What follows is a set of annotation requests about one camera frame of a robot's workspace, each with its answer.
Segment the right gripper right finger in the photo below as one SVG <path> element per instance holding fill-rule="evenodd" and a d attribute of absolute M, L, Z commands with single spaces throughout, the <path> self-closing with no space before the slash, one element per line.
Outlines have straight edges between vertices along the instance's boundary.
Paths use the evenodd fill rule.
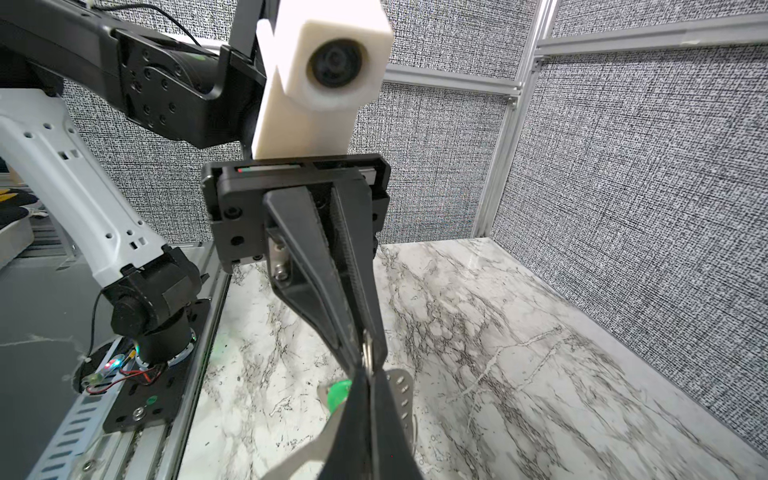
<path fill-rule="evenodd" d="M 422 479 L 414 457 L 417 429 L 413 377 L 404 369 L 377 372 L 370 390 L 373 479 Z"/>

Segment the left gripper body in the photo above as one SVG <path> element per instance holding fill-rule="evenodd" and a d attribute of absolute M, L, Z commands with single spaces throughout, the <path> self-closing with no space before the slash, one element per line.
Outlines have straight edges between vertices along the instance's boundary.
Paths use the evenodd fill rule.
<path fill-rule="evenodd" d="M 355 170 L 369 186 L 372 232 L 382 231 L 389 207 L 391 167 L 379 154 L 279 158 L 208 163 L 202 193 L 210 229 L 225 272 L 263 260 L 267 254 L 264 195 L 274 189 L 305 186 L 323 227 L 331 227 L 331 185 L 342 171 Z"/>

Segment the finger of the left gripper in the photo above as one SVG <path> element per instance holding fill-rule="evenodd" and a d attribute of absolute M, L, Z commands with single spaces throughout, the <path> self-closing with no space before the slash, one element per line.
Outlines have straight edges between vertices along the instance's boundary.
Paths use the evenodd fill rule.
<path fill-rule="evenodd" d="M 353 344 L 373 374 L 382 369 L 388 350 L 373 273 L 373 202 L 364 179 L 337 180 L 331 190 L 334 260 L 352 315 Z"/>
<path fill-rule="evenodd" d="M 314 199 L 305 187 L 276 189 L 263 199 L 267 233 L 281 240 L 290 273 L 274 292 L 320 336 L 342 370 L 362 367 L 362 347 L 346 292 Z"/>

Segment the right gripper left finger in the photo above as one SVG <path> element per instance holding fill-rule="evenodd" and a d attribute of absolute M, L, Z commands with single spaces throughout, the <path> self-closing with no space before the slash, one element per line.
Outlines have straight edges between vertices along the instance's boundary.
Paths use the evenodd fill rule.
<path fill-rule="evenodd" d="M 318 479 L 368 479 L 370 412 L 367 374 L 358 369 L 350 378 L 347 398 L 333 414 L 337 429 Z"/>

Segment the green key tag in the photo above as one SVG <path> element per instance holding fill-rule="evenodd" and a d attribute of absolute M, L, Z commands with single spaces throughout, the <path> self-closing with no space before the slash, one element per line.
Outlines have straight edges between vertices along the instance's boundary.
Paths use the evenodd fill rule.
<path fill-rule="evenodd" d="M 331 414 L 347 401 L 351 387 L 352 381 L 347 379 L 338 381 L 327 388 L 325 397 L 328 410 Z"/>

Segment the silver perforated metal key holder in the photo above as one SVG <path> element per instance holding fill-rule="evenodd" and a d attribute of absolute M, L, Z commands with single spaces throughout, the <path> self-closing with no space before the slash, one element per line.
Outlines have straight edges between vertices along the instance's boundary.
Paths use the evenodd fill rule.
<path fill-rule="evenodd" d="M 358 372 L 321 433 L 263 475 L 290 479 L 320 462 L 320 479 L 420 479 L 413 377 L 404 369 Z"/>

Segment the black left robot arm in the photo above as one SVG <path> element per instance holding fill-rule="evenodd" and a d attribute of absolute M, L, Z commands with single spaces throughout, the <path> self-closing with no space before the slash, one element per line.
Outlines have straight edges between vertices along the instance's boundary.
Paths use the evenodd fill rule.
<path fill-rule="evenodd" d="M 83 393 L 151 382 L 191 351 L 205 277 L 178 242 L 210 236 L 226 269 L 265 260 L 278 297 L 352 378 L 350 416 L 379 404 L 387 356 L 372 258 L 390 169 L 354 155 L 394 32 L 378 1 L 186 5 L 217 49 L 126 5 L 1 5 L 1 159 L 40 198 L 134 344 Z"/>

